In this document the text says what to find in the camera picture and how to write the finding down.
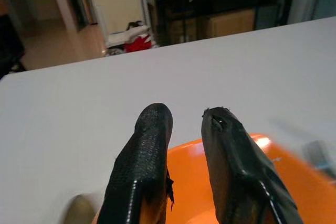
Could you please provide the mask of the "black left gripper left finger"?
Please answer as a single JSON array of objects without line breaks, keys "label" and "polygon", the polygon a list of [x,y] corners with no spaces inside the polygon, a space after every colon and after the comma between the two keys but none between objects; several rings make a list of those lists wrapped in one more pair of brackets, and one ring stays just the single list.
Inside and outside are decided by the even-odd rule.
[{"label": "black left gripper left finger", "polygon": [[173,118],[163,103],[148,105],[115,159],[97,224],[165,224],[174,202],[167,149]]}]

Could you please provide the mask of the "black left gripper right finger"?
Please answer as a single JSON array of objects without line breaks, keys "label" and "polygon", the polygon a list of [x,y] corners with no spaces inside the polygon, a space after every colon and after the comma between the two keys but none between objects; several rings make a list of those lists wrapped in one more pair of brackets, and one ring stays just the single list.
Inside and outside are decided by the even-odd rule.
[{"label": "black left gripper right finger", "polygon": [[206,109],[201,133],[219,224],[303,224],[273,162],[229,109]]}]

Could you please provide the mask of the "orange plastic bowl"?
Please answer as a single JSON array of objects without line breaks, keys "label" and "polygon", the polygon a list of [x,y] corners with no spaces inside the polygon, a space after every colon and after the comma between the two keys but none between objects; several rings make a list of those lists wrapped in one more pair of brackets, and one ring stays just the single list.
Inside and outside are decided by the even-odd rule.
[{"label": "orange plastic bowl", "polygon": [[[275,144],[265,135],[251,138],[273,160],[304,224],[336,224],[336,187],[331,180]],[[165,224],[219,224],[201,140],[167,153],[174,201],[166,203]]]}]

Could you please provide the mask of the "tan round object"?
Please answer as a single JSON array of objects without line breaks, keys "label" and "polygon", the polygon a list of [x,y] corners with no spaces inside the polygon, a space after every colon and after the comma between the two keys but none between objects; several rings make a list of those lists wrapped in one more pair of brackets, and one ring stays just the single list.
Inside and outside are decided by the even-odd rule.
[{"label": "tan round object", "polygon": [[92,224],[96,215],[89,197],[76,195],[68,204],[60,224]]}]

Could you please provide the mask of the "red cloth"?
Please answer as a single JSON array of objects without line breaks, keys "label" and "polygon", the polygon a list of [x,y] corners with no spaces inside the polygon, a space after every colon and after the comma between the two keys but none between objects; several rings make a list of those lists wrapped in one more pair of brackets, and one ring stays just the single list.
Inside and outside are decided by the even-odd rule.
[{"label": "red cloth", "polygon": [[140,35],[137,36],[136,39],[134,39],[131,42],[124,44],[124,51],[126,53],[129,52],[136,52],[136,51],[142,51],[142,50],[148,50],[152,48],[157,48],[158,45],[156,41],[152,38],[151,35]]}]

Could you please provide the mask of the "brown cardboard box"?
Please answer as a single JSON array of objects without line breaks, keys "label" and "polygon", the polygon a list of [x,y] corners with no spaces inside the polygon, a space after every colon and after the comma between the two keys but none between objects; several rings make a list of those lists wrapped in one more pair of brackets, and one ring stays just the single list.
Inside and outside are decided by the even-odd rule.
[{"label": "brown cardboard box", "polygon": [[255,9],[240,9],[201,19],[203,38],[240,34],[254,30]]}]

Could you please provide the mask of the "black shelf unit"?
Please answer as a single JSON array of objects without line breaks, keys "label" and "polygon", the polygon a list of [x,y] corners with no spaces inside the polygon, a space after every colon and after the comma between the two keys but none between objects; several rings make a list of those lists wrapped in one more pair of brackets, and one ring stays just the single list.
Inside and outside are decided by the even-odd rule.
[{"label": "black shelf unit", "polygon": [[286,25],[291,4],[292,0],[143,0],[143,11],[156,42],[168,46],[207,39],[201,35],[201,19],[234,10],[254,8],[254,30]]}]

